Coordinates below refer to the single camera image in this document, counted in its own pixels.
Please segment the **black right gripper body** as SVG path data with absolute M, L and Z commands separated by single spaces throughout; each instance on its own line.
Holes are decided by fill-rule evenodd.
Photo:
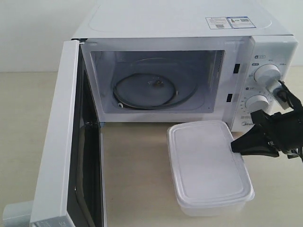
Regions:
M 262 110 L 252 112 L 253 123 L 269 141 L 289 158 L 303 157 L 303 111 L 277 112 L 269 115 Z

